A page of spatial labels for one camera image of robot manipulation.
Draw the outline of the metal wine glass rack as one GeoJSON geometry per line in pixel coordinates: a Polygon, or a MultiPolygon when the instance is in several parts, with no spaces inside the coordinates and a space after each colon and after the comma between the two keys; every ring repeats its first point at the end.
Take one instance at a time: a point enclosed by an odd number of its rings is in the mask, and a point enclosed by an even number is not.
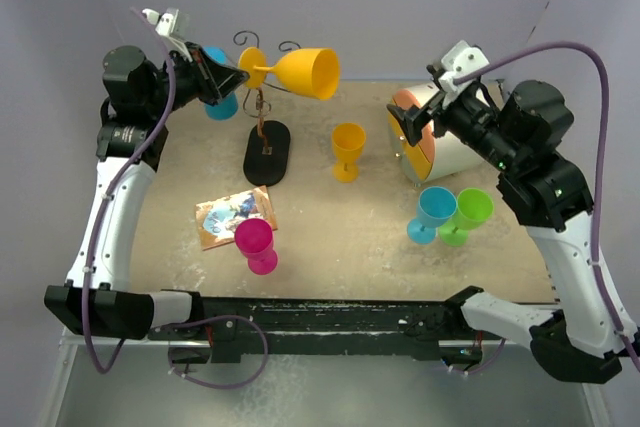
{"type": "Polygon", "coordinates": [[[266,120],[271,104],[264,98],[261,87],[249,88],[242,108],[256,120],[250,131],[243,162],[246,179],[254,186],[273,186],[285,176],[291,134],[288,127],[277,120],[266,120]]]}

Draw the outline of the yellow wine glass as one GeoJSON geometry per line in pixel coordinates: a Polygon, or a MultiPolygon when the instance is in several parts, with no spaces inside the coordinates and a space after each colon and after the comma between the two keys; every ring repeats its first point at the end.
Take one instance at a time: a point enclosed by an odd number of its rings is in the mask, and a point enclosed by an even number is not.
{"type": "Polygon", "coordinates": [[[340,182],[353,182],[359,174],[357,161],[366,143],[365,130],[356,123],[341,123],[331,135],[331,145],[336,157],[333,176],[340,182]]]}
{"type": "Polygon", "coordinates": [[[336,92],[341,76],[340,61],[331,48],[301,48],[285,54],[275,65],[257,47],[249,47],[240,55],[238,68],[248,73],[245,82],[257,89],[269,74],[290,92],[318,100],[328,100],[336,92]]]}

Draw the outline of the white cylindrical drawer cabinet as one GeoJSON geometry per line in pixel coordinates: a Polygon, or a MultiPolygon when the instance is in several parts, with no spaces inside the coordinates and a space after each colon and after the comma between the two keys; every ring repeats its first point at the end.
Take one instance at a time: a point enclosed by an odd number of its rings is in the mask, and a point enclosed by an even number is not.
{"type": "Polygon", "coordinates": [[[396,119],[387,114],[388,132],[392,150],[404,174],[417,185],[475,168],[484,159],[457,137],[447,132],[443,137],[433,136],[433,123],[422,130],[422,139],[411,146],[396,119]]]}

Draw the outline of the illustrated book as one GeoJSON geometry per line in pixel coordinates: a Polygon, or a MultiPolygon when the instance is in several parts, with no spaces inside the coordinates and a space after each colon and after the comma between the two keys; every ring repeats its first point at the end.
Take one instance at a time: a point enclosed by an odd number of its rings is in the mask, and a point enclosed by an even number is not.
{"type": "Polygon", "coordinates": [[[266,186],[198,203],[194,215],[202,251],[232,243],[236,228],[248,219],[259,218],[278,229],[266,186]]]}

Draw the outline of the pink wine glass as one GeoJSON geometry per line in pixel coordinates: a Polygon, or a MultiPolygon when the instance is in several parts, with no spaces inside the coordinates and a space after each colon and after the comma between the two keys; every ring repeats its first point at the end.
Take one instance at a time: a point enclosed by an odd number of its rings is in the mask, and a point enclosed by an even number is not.
{"type": "Polygon", "coordinates": [[[278,265],[271,225],[260,218],[243,221],[235,230],[234,241],[256,275],[268,275],[278,265]]]}

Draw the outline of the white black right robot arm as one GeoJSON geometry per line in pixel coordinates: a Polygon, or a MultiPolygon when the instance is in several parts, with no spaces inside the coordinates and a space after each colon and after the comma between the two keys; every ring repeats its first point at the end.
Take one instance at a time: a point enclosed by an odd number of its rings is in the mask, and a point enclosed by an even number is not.
{"type": "Polygon", "coordinates": [[[451,104],[432,89],[423,104],[387,106],[410,145],[433,124],[451,133],[498,172],[497,189],[541,253],[559,306],[545,311],[470,286],[449,302],[446,330],[456,338],[485,331],[526,347],[562,382],[605,384],[639,353],[639,327],[617,296],[598,241],[596,205],[582,171],[557,151],[574,122],[561,92],[526,80],[503,107],[483,101],[474,80],[451,104]]]}

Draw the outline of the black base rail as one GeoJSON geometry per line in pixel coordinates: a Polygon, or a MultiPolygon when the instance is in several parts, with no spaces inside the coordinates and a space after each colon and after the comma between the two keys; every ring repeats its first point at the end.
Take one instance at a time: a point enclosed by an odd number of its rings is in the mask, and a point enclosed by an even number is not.
{"type": "Polygon", "coordinates": [[[404,356],[475,367],[493,335],[468,327],[450,302],[206,297],[209,326],[156,327],[154,341],[192,347],[212,363],[244,355],[404,356]]]}

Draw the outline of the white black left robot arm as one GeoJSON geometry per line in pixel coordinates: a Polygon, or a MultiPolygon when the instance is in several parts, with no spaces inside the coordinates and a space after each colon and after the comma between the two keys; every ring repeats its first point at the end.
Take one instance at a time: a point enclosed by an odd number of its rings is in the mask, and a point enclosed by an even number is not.
{"type": "Polygon", "coordinates": [[[47,287],[44,304],[72,333],[140,340],[170,326],[184,339],[202,334],[204,298],[197,292],[130,292],[129,270],[137,221],[159,167],[172,112],[199,99],[216,105],[240,86],[256,89],[265,77],[280,77],[287,90],[326,100],[339,81],[336,53],[329,48],[290,50],[270,65],[257,47],[246,48],[232,66],[214,60],[193,42],[178,41],[156,67],[138,47],[125,45],[103,59],[107,97],[100,109],[96,188],[86,231],[61,285],[47,287]]]}

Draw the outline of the green wine glass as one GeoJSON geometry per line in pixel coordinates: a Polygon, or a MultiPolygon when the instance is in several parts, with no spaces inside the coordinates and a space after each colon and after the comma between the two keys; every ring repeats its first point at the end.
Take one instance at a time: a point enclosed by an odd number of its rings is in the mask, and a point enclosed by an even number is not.
{"type": "Polygon", "coordinates": [[[453,216],[438,229],[440,239],[447,245],[459,247],[467,242],[469,233],[481,227],[493,214],[491,196],[482,189],[466,188],[457,196],[453,216]]]}

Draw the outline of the blue wine glass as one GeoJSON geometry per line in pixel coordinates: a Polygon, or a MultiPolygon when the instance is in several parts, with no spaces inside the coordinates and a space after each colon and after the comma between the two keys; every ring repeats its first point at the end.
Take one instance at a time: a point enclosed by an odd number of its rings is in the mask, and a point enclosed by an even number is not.
{"type": "MultiPolygon", "coordinates": [[[[229,64],[230,61],[226,53],[218,47],[205,47],[204,51],[214,61],[222,64],[229,64]]],[[[225,121],[232,118],[238,110],[238,102],[235,94],[230,94],[224,100],[215,105],[205,104],[207,116],[215,121],[225,121]]]]}
{"type": "Polygon", "coordinates": [[[436,238],[437,229],[456,212],[456,196],[447,188],[424,189],[417,202],[416,216],[407,225],[407,235],[417,244],[426,245],[436,238]]]}

